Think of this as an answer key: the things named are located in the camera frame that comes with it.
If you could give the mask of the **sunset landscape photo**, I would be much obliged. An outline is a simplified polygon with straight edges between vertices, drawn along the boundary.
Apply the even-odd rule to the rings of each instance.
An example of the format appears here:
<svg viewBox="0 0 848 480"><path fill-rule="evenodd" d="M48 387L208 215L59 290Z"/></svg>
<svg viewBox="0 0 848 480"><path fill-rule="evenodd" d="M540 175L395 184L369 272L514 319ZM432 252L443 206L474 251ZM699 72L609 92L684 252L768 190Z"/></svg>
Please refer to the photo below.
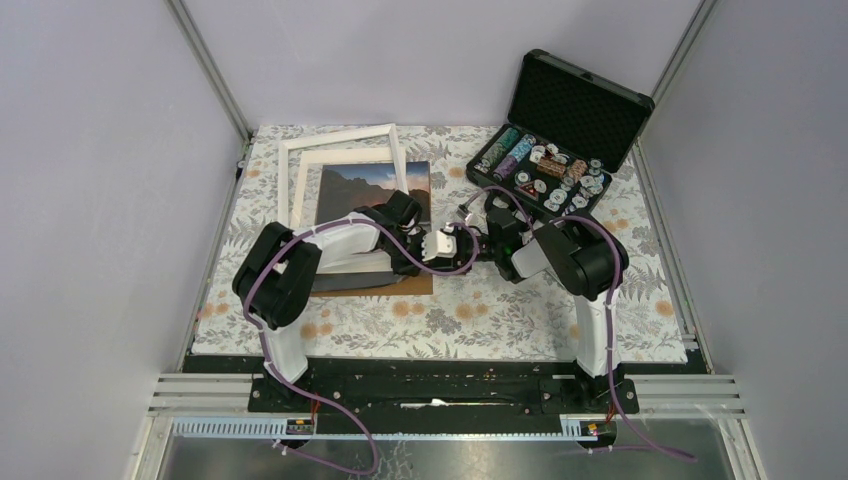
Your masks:
<svg viewBox="0 0 848 480"><path fill-rule="evenodd" d="M308 179L317 182L316 196L304 199L303 220L309 225L341 218L357 207L383 204L398 187L395 166L390 162L313 165L308 168ZM431 222L429 164L409 163L406 179L408 194L422 208L419 224L427 226ZM373 252L320 268L313 292L368 289L399 280L391 270L388 254Z"/></svg>

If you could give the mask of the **white photo mat border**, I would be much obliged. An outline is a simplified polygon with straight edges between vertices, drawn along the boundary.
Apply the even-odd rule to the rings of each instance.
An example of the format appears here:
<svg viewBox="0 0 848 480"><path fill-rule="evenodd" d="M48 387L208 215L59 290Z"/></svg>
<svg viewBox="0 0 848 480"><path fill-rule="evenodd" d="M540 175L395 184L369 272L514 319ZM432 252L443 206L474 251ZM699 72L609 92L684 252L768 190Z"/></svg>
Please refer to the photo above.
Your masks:
<svg viewBox="0 0 848 480"><path fill-rule="evenodd" d="M409 190L409 172L406 154L390 147L304 149L278 220L311 227L384 203L394 192Z"/></svg>

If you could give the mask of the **white picture frame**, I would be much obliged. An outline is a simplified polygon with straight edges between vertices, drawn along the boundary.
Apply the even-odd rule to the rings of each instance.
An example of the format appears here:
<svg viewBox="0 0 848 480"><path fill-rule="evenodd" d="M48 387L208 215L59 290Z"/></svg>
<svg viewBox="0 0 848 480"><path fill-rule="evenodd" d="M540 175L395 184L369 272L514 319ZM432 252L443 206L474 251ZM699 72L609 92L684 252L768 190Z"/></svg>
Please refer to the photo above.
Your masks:
<svg viewBox="0 0 848 480"><path fill-rule="evenodd" d="M409 191L406 154L393 123L278 143L277 217L291 228L330 219L356 201Z"/></svg>

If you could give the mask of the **brown frame backing board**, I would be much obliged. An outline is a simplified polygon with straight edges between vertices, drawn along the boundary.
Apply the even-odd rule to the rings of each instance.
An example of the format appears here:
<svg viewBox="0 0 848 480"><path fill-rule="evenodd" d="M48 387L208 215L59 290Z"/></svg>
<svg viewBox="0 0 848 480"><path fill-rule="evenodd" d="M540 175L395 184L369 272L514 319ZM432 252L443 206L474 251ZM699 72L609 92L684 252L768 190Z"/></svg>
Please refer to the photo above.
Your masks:
<svg viewBox="0 0 848 480"><path fill-rule="evenodd" d="M403 276L392 272L363 272L318 275L313 297L426 296L434 291L429 274Z"/></svg>

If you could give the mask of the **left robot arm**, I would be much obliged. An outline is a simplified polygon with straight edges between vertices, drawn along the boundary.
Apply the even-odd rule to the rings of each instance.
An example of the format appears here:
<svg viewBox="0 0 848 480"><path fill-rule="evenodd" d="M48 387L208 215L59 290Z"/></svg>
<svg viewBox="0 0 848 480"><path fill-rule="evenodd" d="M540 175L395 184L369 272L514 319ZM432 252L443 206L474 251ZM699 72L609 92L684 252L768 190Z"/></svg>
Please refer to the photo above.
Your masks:
<svg viewBox="0 0 848 480"><path fill-rule="evenodd" d="M337 220L293 230L271 222L232 281L247 320L260 332L272 398L288 411L309 401L308 360L297 319L313 293L392 285L420 273L421 204L402 191Z"/></svg>

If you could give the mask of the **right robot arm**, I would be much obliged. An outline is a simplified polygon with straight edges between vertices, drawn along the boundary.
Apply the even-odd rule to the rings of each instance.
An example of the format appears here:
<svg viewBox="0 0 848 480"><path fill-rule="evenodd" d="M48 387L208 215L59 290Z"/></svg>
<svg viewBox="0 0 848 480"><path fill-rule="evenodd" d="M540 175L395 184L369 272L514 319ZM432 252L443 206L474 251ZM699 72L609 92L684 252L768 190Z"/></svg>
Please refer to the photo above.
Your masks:
<svg viewBox="0 0 848 480"><path fill-rule="evenodd" d="M601 410L613 398L611 383L623 376L615 337L618 288L629 266L623 245L589 214L529 228L510 210L494 208L486 222L484 233L457 236L460 261L471 256L476 240L477 259L493 263L506 281L552 272L574 299L581 332L575 362L583 378L573 386L575 402L589 412Z"/></svg>

